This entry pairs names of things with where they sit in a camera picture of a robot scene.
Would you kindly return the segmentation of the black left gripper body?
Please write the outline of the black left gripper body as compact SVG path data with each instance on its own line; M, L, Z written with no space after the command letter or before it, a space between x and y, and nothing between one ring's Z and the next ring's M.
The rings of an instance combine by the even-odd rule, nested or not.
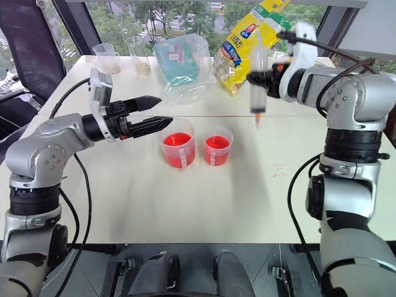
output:
M119 100L110 103L105 108L105 123L111 135L117 139L127 139L131 137L130 128L132 124L127 120L127 116L134 111L134 100Z

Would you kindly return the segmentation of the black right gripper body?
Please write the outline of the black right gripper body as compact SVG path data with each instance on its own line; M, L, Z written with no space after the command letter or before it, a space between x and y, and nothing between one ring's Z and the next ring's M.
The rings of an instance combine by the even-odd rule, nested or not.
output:
M280 98L280 82L290 64L291 62L276 62L272 64L269 70L270 84L267 92L270 97Z

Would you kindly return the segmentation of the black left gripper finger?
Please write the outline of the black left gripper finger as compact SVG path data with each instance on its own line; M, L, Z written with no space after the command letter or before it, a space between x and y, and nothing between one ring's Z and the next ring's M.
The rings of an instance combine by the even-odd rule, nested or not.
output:
M172 117L155 116L135 124L127 123L127 136L138 138L160 132L173 122Z
M128 113L149 110L161 102L161 98L150 95L145 95L123 101L125 109Z

